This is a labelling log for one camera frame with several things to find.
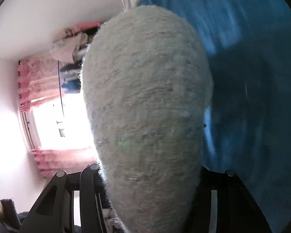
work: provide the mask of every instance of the gray wool surface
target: gray wool surface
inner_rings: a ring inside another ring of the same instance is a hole
[[[181,232],[199,183],[213,82],[184,19],[140,6],[111,19],[85,57],[87,114],[112,207],[127,232]]]

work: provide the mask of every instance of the ceiling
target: ceiling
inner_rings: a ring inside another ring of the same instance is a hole
[[[0,7],[0,58],[18,60],[47,48],[61,29],[105,22],[121,11],[121,0],[5,0]]]

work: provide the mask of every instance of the blue surface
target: blue surface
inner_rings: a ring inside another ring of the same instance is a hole
[[[142,0],[185,18],[214,80],[203,164],[234,170],[273,232],[291,219],[291,10],[284,0]]]

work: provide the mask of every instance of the white wall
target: white wall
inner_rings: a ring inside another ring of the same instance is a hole
[[[107,21],[121,0],[5,0],[0,7],[0,58],[18,60],[52,43],[55,32],[80,22]]]
[[[23,139],[17,107],[16,62],[0,59],[0,198],[12,198],[17,212],[29,211],[46,180]]]

